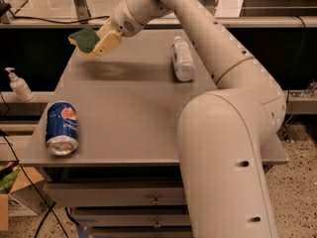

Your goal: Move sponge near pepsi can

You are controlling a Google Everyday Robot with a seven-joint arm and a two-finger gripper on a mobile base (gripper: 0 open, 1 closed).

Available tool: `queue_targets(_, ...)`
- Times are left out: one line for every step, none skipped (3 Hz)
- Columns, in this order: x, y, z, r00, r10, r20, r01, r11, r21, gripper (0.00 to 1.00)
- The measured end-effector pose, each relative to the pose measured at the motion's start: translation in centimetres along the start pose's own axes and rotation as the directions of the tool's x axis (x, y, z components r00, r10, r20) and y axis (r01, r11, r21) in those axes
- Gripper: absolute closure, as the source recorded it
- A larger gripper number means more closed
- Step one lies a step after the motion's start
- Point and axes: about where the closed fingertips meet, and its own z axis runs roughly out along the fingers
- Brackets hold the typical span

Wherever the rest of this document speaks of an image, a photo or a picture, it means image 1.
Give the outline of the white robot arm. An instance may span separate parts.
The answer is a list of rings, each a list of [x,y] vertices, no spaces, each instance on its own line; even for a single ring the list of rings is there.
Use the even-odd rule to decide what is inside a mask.
[[[285,95],[261,63],[198,0],[123,0],[94,53],[117,48],[173,12],[216,88],[192,99],[177,125],[194,238],[278,238],[261,149],[280,128]]]

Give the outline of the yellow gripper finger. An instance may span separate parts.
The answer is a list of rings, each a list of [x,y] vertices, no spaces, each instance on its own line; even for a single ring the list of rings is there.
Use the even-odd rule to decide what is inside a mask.
[[[118,48],[121,43],[122,34],[116,30],[112,30],[101,38],[90,53],[82,52],[81,54],[87,59],[102,57]]]
[[[102,27],[97,31],[97,36],[99,38],[102,38],[104,35],[106,35],[109,31],[112,30],[111,26],[111,19],[107,19]]]

